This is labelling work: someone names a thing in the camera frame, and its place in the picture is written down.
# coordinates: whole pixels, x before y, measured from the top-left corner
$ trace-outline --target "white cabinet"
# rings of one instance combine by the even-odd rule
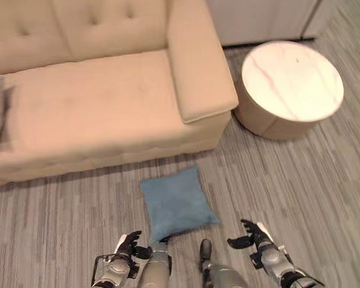
[[[206,1],[222,45],[234,45],[313,37],[331,11],[326,3],[336,0]],[[318,11],[322,15],[316,19]]]

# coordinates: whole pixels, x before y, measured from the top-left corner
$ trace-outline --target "sofa armrest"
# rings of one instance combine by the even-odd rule
[[[189,123],[238,105],[205,0],[173,0],[167,31],[179,112]]]

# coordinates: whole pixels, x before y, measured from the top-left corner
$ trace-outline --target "round side table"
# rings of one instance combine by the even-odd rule
[[[336,68],[315,50],[291,41],[254,48],[236,83],[237,119],[254,134],[272,140],[302,136],[333,115],[344,88]]]

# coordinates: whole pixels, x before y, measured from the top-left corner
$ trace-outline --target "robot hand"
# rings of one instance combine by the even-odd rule
[[[124,285],[127,278],[136,278],[139,264],[132,260],[132,256],[140,259],[148,259],[150,256],[147,248],[137,246],[137,240],[141,233],[141,231],[135,231],[128,235],[122,235],[113,254],[96,257],[91,287],[119,288]],[[96,280],[100,260],[107,267],[100,279]]]
[[[241,222],[249,235],[237,239],[228,239],[234,249],[256,246],[256,252],[250,255],[256,269],[264,268],[266,273],[282,288],[320,288],[324,284],[297,268],[284,246],[277,247],[261,223],[242,219]]]

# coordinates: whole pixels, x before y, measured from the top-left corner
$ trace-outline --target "blue pillow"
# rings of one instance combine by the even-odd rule
[[[152,243],[208,223],[220,223],[201,189],[197,166],[162,178],[143,180],[140,189],[151,218]]]

